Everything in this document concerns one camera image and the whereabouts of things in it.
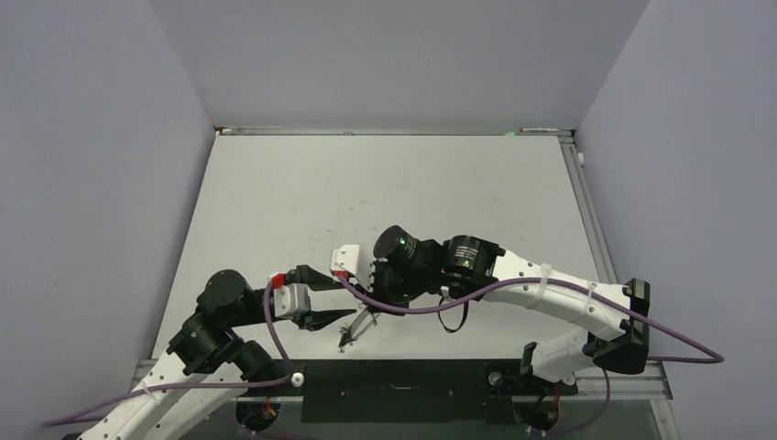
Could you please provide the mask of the large grey keyring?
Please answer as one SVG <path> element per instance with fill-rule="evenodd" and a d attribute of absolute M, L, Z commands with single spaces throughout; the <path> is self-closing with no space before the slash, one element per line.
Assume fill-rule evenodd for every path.
<path fill-rule="evenodd" d="M 338 351 L 340 353 L 344 353 L 348 347 L 353 345 L 368 330 L 377 326 L 378 318 L 382 315 L 382 312 L 373 311 L 366 304 L 360 304 L 356 311 L 357 314 L 354 320 L 350 324 L 340 327 L 340 339 L 338 342 Z"/>

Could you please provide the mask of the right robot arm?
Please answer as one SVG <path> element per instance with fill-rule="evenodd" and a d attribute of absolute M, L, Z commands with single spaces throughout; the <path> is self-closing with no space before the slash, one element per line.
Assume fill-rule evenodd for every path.
<path fill-rule="evenodd" d="M 648 362 L 650 330 L 641 321 L 650 310 L 650 285 L 584 280 L 538 264 L 474 236 L 442 243 L 420 240 L 399 225 L 373 246 L 367 295 L 404 315 L 410 302 L 429 293 L 453 303 L 482 291 L 481 300 L 515 305 L 574 325 L 566 335 L 524 347 L 517 369 L 527 391 L 543 391 L 589 367 L 641 374 Z"/>

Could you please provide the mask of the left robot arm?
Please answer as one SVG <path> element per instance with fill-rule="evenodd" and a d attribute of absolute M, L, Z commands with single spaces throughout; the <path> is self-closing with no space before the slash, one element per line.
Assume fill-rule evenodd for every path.
<path fill-rule="evenodd" d="M 111 412 L 79 438 L 178 439 L 234 397 L 300 387 L 275 324 L 314 332 L 352 314 L 312 309 L 309 292 L 333 288 L 308 266 L 277 273 L 262 289 L 234 269 L 216 272 L 152 369 L 127 395 L 109 400 Z"/>

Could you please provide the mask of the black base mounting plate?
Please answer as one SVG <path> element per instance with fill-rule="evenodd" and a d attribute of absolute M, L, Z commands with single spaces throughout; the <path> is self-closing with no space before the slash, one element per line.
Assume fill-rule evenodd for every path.
<path fill-rule="evenodd" d="M 238 421 L 268 429 L 293 404 L 301 421 L 324 423 L 449 423 L 483 421 L 549 428 L 558 398 L 575 396 L 574 379 L 530 375 L 518 359 L 301 360 L 299 388 L 282 385 L 240 396 Z"/>

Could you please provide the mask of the aluminium rail back edge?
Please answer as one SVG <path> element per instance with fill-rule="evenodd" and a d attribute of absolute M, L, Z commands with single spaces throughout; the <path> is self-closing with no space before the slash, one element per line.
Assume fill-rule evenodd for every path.
<path fill-rule="evenodd" d="M 571 138 L 573 129 L 493 127 L 289 128 L 281 126 L 216 126 L 221 136 L 556 136 Z"/>

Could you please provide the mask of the aluminium rail right side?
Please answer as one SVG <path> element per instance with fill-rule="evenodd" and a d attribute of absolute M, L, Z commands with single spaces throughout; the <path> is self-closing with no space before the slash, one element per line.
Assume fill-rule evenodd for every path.
<path fill-rule="evenodd" d="M 559 142 L 594 259 L 596 274 L 601 281 L 614 282 L 617 280 L 616 272 L 585 181 L 584 166 L 575 144 L 574 133 L 570 131 L 559 136 Z M 610 373 L 608 376 L 611 383 L 611 396 L 615 400 L 653 401 L 672 398 L 669 380 L 660 363 L 648 364 L 640 375 Z"/>

